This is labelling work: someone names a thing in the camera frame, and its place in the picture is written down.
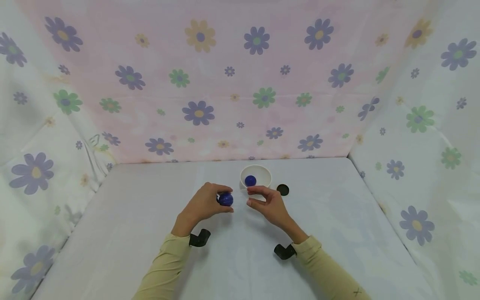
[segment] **yellow flower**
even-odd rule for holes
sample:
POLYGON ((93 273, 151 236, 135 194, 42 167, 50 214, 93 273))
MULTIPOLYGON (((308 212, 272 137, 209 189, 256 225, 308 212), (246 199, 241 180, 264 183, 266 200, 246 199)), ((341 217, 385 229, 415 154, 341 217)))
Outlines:
POLYGON ((196 20, 191 20, 191 28, 185 28, 185 34, 188 36, 187 44, 190 46, 195 45, 195 51, 206 53, 210 52, 210 46, 215 46, 216 41, 213 39, 215 30, 208 28, 207 21, 202 20, 200 24, 196 20))
POLYGON ((138 45, 142 46, 142 48, 148 48, 148 45, 150 44, 148 42, 148 38, 143 34, 137 34, 135 36, 135 40, 137 41, 138 45))
POLYGON ((375 45, 383 46, 387 43, 387 41, 388 41, 388 34, 384 33, 377 38, 377 40, 375 41, 375 45))
POLYGON ((45 119, 45 124, 47 127, 55 126, 55 119, 53 117, 48 117, 45 119))
POLYGON ((220 141, 218 142, 218 146, 220 148, 227 148, 230 144, 227 141, 220 141))
POLYGON ((419 44, 424 45, 427 37, 433 32, 433 30, 429 28, 430 23, 430 21, 420 19, 412 31, 410 31, 410 35, 405 41, 405 47, 412 46, 412 49, 415 49, 419 44))

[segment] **flower center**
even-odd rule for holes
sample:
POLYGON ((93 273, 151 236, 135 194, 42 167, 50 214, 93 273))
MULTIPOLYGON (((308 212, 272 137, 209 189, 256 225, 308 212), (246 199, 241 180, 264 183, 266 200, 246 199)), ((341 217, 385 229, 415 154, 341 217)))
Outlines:
POLYGON ((195 116, 197 118, 201 118, 201 117, 204 116, 204 112, 202 110, 197 110, 197 111, 195 111, 195 116))
POLYGON ((421 231, 422 230, 422 225, 421 225, 420 221, 418 221, 418 220, 413 220, 412 221, 412 226, 413 226, 413 229, 415 229, 416 231, 421 231))
POLYGON ((205 41, 205 35, 201 32, 197 33, 197 41, 199 41, 200 43, 205 41))
POLYGON ((324 32, 323 32, 323 30, 317 31, 317 33, 315 34, 315 38, 316 38, 316 39, 321 39, 322 37, 324 37, 324 32))
POLYGON ((459 51, 457 51, 453 54, 453 58, 456 59, 456 60, 459 59, 459 58, 462 58, 462 56, 463 56, 462 50, 459 50, 459 51))
POLYGON ((42 171, 39 167, 34 167, 32 169, 32 177, 35 179, 39 179, 40 177, 42 177, 42 171))
POLYGON ((419 38, 421 34, 422 34, 421 30, 418 29, 412 34, 412 38, 419 38))
POLYGON ((59 30, 57 31, 57 35, 59 35, 59 37, 64 40, 64 41, 68 41, 68 34, 63 31, 63 30, 59 30))

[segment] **small blue ball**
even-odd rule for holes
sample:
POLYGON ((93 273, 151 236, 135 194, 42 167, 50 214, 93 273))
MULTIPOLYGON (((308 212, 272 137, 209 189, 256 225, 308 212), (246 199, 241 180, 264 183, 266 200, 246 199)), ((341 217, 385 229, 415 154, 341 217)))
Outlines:
POLYGON ((245 177, 245 185, 246 186, 254 186, 255 184, 257 184, 257 178, 255 178, 254 175, 249 175, 249 176, 245 177))
POLYGON ((218 197, 217 202, 222 206, 232 206, 233 196, 229 192, 222 193, 218 197))

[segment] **long sleeve shirt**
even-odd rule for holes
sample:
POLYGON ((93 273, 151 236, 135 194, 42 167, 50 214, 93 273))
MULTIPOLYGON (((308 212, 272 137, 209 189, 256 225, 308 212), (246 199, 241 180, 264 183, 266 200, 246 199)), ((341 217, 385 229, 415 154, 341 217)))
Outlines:
MULTIPOLYGON (((190 237, 169 234, 160 253, 133 297, 133 300, 172 300, 175 284, 190 254, 190 237)), ((371 300, 365 290, 322 249, 313 236, 293 248, 297 258, 308 270, 330 300, 371 300)))

